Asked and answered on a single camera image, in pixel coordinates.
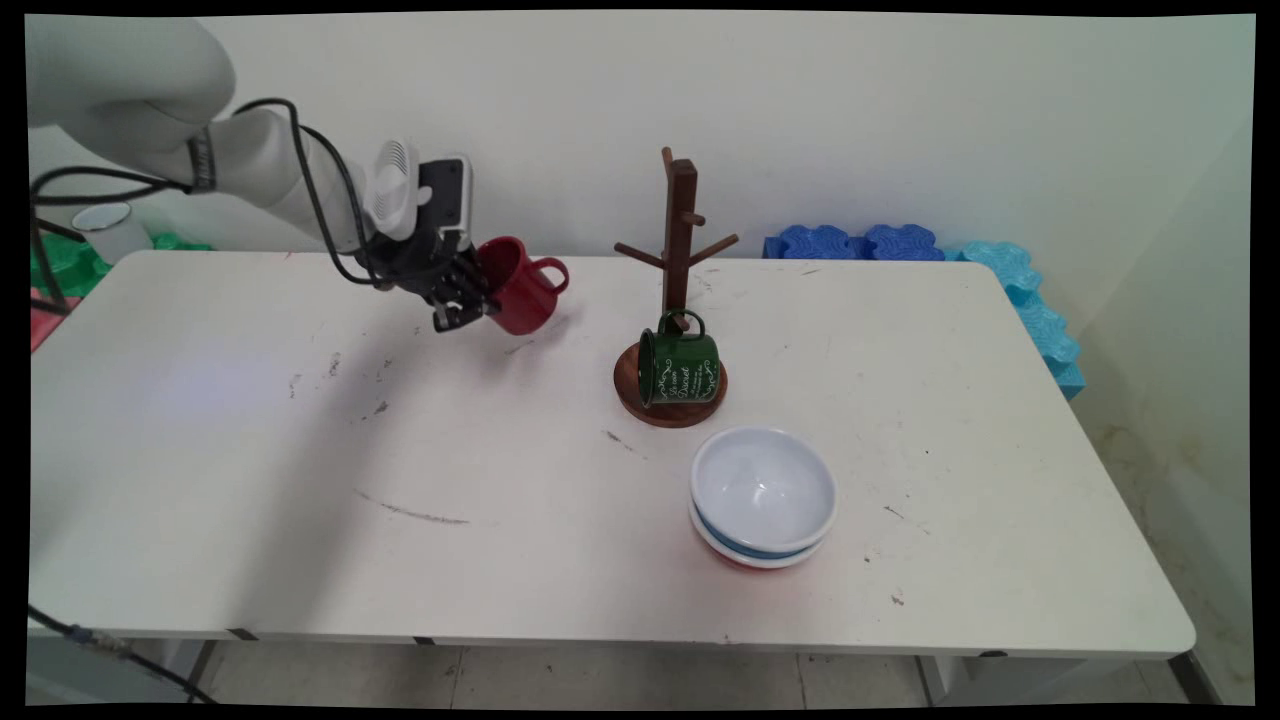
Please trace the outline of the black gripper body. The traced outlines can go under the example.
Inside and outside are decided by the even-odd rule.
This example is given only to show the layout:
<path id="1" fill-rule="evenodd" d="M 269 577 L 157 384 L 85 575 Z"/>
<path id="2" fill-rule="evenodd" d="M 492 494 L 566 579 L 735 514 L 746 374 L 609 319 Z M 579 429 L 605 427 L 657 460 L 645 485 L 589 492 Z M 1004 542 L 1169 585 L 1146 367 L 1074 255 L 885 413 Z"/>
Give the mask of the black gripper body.
<path id="1" fill-rule="evenodd" d="M 375 233 L 375 287 L 398 287 L 428 301 L 462 301 L 474 293 L 470 240 L 458 229 L 424 231 L 397 241 Z"/>

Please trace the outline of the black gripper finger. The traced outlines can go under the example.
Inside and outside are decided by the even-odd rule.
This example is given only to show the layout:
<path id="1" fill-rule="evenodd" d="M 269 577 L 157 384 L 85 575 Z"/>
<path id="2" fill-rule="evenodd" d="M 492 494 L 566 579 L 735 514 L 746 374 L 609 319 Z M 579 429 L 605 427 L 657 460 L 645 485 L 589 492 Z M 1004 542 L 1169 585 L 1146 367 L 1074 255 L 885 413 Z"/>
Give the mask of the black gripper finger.
<path id="1" fill-rule="evenodd" d="M 453 256 L 453 286 L 462 311 L 472 314 L 500 313 L 500 304 L 492 297 L 490 283 L 483 274 L 475 252 L 457 252 Z"/>
<path id="2" fill-rule="evenodd" d="M 457 331 L 488 314 L 488 296 L 484 290 L 463 290 L 449 295 L 445 288 L 435 288 L 426 295 L 431 306 L 431 325 L 436 333 Z"/>

